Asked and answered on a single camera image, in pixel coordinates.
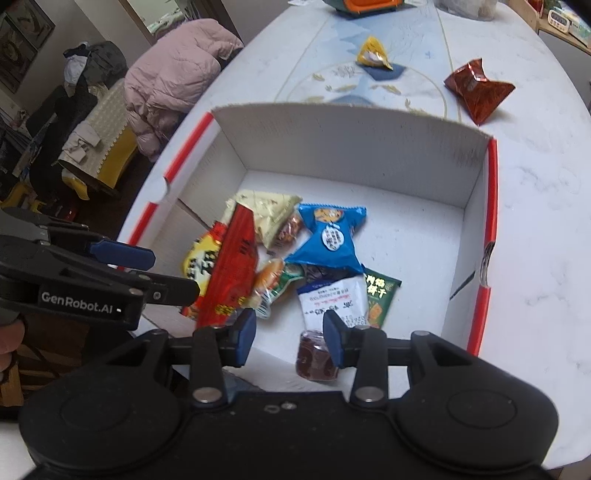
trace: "snack package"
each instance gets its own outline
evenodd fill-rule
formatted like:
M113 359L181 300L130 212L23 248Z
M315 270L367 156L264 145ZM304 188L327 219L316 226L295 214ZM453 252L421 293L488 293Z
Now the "snack package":
M306 283L314 283L321 280L334 282L351 276L351 273L346 268L324 268L317 267L316 265L302 265L302 267L304 267Z
M334 310L347 327L368 325L368 295L365 277L320 281L298 288L306 330L322 332L324 313Z
M338 207L303 203L298 211L312 237L285 263L316 265L326 268L347 268L363 275L363 267L355 256L353 233L367 216L364 207Z
M339 369L335 367L320 332L301 334L295 371L307 380L324 382L336 380Z
M197 320L197 314L207 293L213 267L216 264L217 255L227 230L227 225L220 222L214 223L211 230L193 244L193 248L183 262L182 268L185 276L196 281L199 285L199 298L193 305L183 310L183 315L193 320Z
M512 83L495 82L486 78L482 70L482 59L469 61L447 77L444 83L464 100L470 117L478 126L515 90Z
M269 249L285 221L293 214L294 207L300 202L301 197L296 195L241 190L226 202L227 208L221 222L228 224L236 203L244 205L254 214L256 241Z
M236 205L200 305L197 327L224 325L244 304L252 291L257 263L254 215Z
M303 280L304 270L300 265L286 265L281 258L269 260L256 274L252 296L245 306L255 310L256 317L271 317L271 304L286 291L295 280Z
M357 62L368 67L385 67L392 70L386 49L377 38L372 36L369 36L361 45L361 50L357 55Z
M374 328L381 328L384 325L394 294L400 288L402 282L396 280L396 278L390 278L365 268L365 283L368 292L368 322Z
M273 243L272 249L281 249L293 245L303 226L304 221L296 210L283 224L279 233L277 233L277 238Z
M439 10L472 20L495 18L497 0L435 0Z

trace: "human hand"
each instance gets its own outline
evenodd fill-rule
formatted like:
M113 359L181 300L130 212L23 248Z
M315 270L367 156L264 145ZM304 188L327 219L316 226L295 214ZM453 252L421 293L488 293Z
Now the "human hand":
M25 325L22 321L0 327L0 380L3 378L3 372L10 367L12 362L12 353L16 351L22 343L25 336Z

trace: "red stripe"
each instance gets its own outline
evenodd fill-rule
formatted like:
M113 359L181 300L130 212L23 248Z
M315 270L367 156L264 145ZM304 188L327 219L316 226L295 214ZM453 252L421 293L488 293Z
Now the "red stripe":
M486 228L484 246L496 240L496 221L498 217L499 161L496 140L488 143L488 201L486 202Z
M137 245L139 243L139 240L142 238L144 231L148 227L148 224L152 219L152 215L156 211L156 208L158 208L156 203L150 202L146 205L142 216L139 218L139 222L135 226L134 233L131 234L131 238L128 242L130 245Z
M212 121L213 115L210 112L206 113L203 115L201 121L197 124L197 127L195 127L195 129L191 132L187 141L178 151L176 158L170 164L168 170L164 174L164 178L168 184L173 182L180 169L183 168L183 164L187 161L189 154L193 151L195 145L197 145L205 130L207 130L207 127L209 127ZM149 203L146 205L139 222L135 225L135 229L131 234L128 245L137 245L139 243L157 208L158 205L155 203Z
M164 174L164 178L168 181L168 183L173 182L174 178L177 176L177 173L187 160L187 157L193 151L195 145L197 145L197 142L199 141L205 130L207 130L207 127L209 127L209 124L212 121L213 115L211 114L211 112L208 112L205 115L203 115L201 121L197 124L195 130L191 132L191 135L189 135L187 141L178 151L177 157L170 164L168 170Z
M496 225L498 220L498 193L499 193L499 164L496 151L496 140L493 138L488 144L488 199L486 201L486 225L484 236L484 248L496 241ZM491 300L491 289L487 286L480 286L476 296L476 307L472 317L472 328L466 350L472 355L478 355L486 317L488 315L488 304Z
M478 355L480 352L490 299L491 289L489 287L480 286L478 288L478 295L476 296L476 308L474 309L472 330L470 330L470 338L468 339L468 346L466 348L468 353L471 353L472 355Z

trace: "yellow snack bag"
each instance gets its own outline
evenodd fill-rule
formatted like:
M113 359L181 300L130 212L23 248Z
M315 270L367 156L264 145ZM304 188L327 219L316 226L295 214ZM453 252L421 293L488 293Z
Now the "yellow snack bag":
M357 55L357 62L368 67L386 67L393 70L384 46L377 38L372 36L368 37L361 45L361 50Z
M182 269L185 277L194 280L199 285L199 298L183 311L183 315L193 320L197 320L197 314L207 293L209 280L212 277L217 255L227 230L227 225L215 222L211 230L193 244L193 248L183 261Z

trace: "wall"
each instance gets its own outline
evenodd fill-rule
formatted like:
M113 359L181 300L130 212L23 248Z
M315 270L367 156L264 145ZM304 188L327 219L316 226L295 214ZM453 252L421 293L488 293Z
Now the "wall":
M146 25L160 20L163 15L177 8L174 0L128 0L128 2Z
M222 0L244 44L282 14L287 0Z
M9 116L12 120L17 117L18 111L22 106L17 104L14 95L0 82L0 109L4 115Z
M33 113L53 89L64 82L65 50L85 40L91 44L103 41L102 35L74 0L37 0L37 3L56 27L37 53L17 92L11 93L1 85L3 92L29 113Z
M589 85L591 81L591 55L587 55L577 47L573 47L568 42L546 32L541 31L540 38L562 65L585 105L589 107L591 103L591 86Z
M121 49L129 67L152 46L118 0L75 1L103 37Z

